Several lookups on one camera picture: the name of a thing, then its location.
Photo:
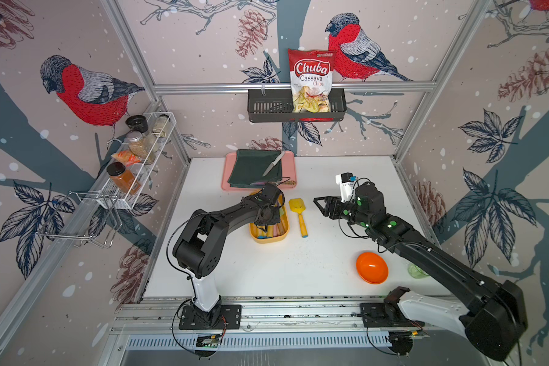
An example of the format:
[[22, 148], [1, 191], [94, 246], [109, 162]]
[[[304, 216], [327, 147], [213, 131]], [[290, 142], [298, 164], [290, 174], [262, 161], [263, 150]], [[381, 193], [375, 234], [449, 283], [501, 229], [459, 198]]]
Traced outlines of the purple shovel pink handle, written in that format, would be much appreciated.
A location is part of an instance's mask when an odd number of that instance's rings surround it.
[[271, 237], [283, 236], [288, 231], [288, 218], [284, 207], [279, 209], [279, 217], [280, 222], [270, 227]]

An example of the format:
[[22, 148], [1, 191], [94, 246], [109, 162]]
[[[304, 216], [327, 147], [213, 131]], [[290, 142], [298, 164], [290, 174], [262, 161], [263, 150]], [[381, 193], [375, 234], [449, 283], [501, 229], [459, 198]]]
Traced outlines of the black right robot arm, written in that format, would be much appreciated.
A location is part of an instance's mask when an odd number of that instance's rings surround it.
[[411, 262], [447, 288], [466, 307], [454, 321], [468, 341], [486, 357], [505, 361], [528, 328], [522, 289], [497, 282], [461, 263], [404, 219], [387, 212], [384, 195], [366, 182], [354, 189], [352, 198], [314, 198], [323, 216], [345, 220], [364, 228], [365, 235], [390, 253]]

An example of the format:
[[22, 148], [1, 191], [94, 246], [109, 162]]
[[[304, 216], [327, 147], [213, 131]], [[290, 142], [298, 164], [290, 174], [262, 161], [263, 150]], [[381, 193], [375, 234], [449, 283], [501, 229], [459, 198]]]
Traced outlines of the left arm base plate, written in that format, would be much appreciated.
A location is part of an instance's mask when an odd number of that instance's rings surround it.
[[218, 303], [210, 312], [204, 312], [195, 305], [183, 307], [179, 319], [179, 330], [239, 329], [242, 306], [238, 304], [221, 305]]

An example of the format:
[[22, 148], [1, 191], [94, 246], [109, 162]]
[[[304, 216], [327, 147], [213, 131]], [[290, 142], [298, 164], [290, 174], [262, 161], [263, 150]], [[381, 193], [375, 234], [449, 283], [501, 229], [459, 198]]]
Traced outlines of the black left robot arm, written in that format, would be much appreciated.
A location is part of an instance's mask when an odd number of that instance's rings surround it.
[[258, 192], [223, 210], [195, 211], [175, 230], [179, 237], [170, 237], [167, 258], [174, 258], [177, 261], [174, 269], [189, 276], [196, 310], [213, 315], [221, 307], [213, 272], [219, 264], [228, 235], [250, 224], [261, 229], [280, 224], [280, 210], [284, 203], [282, 190], [267, 183]]

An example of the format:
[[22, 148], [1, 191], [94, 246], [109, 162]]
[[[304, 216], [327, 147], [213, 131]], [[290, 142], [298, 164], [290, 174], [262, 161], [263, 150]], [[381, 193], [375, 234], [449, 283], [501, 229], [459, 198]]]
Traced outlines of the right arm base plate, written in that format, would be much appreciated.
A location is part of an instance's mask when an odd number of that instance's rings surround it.
[[385, 303], [360, 303], [360, 317], [366, 328], [425, 327], [422, 321], [409, 320], [398, 306]]

